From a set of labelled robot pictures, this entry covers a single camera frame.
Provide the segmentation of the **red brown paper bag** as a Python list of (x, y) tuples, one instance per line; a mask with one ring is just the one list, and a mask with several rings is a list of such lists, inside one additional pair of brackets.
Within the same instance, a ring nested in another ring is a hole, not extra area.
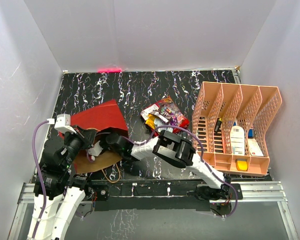
[[(113, 99), (98, 106), (70, 115), (70, 125), (75, 129), (79, 126), (83, 129), (94, 129), (97, 132), (113, 131), (128, 137), (128, 128), (125, 119)], [(122, 157), (112, 151), (105, 151), (90, 162), (87, 159), (87, 151), (81, 150), (74, 160), (74, 169), (77, 174), (106, 172), (106, 168), (115, 165), (116, 167)]]

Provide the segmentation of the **yellow snack packet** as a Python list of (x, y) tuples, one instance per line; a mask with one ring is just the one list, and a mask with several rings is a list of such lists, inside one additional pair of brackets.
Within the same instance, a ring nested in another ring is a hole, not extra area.
[(159, 114), (154, 111), (148, 114), (145, 124), (149, 126), (152, 130), (154, 130), (159, 126), (160, 121), (161, 119), (159, 117)]

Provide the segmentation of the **brown purple candy packet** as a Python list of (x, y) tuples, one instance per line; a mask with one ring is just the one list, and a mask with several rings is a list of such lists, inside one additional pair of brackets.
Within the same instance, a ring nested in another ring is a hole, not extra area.
[(165, 105), (153, 110), (150, 114), (161, 119), (164, 123), (169, 123), (174, 116), (173, 112)]

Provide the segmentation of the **red cookie snack bag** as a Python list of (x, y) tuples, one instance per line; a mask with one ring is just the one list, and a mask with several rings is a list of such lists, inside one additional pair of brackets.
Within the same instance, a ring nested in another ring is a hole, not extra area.
[(187, 129), (189, 126), (190, 121), (183, 115), (183, 113), (180, 111), (180, 109), (177, 107), (177, 105), (173, 102), (172, 98), (170, 96), (163, 98), (156, 103), (150, 105), (149, 107), (145, 108), (141, 111), (141, 117), (145, 120), (148, 118), (148, 114), (151, 113), (154, 110), (157, 110), (160, 106), (167, 106), (173, 114), (177, 116), (178, 120), (178, 126), (180, 128)]

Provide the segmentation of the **white wrapper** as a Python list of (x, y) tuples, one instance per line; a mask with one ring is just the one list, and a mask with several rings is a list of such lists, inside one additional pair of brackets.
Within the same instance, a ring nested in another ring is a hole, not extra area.
[(155, 128), (160, 127), (159, 129), (156, 130), (158, 133), (160, 133), (161, 131), (169, 131), (169, 132), (172, 132), (172, 131), (173, 131), (173, 129), (172, 129), (171, 127), (165, 127), (165, 126), (168, 125), (167, 122), (164, 122), (164, 121), (163, 121), (162, 119), (160, 119), (160, 118), (157, 118), (157, 117), (156, 117), (156, 118), (154, 119), (153, 123), (154, 123), (154, 127), (155, 127)]

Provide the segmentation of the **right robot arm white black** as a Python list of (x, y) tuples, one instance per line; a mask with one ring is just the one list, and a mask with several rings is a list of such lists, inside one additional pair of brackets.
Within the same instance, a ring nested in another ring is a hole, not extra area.
[(112, 132), (101, 137), (99, 145), (103, 151), (115, 152), (125, 161), (157, 157), (176, 168), (189, 169), (206, 183), (198, 190), (202, 199), (226, 200), (230, 196), (231, 179), (204, 161), (188, 139), (170, 131), (163, 130), (158, 136), (142, 142)]

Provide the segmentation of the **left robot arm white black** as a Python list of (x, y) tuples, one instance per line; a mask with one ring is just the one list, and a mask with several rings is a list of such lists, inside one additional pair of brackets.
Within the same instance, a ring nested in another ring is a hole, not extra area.
[(86, 180), (70, 179), (77, 155), (94, 143), (97, 131), (74, 126), (74, 132), (45, 141), (41, 159), (35, 160), (37, 177), (34, 207), (27, 239), (63, 240), (82, 200), (93, 195)]

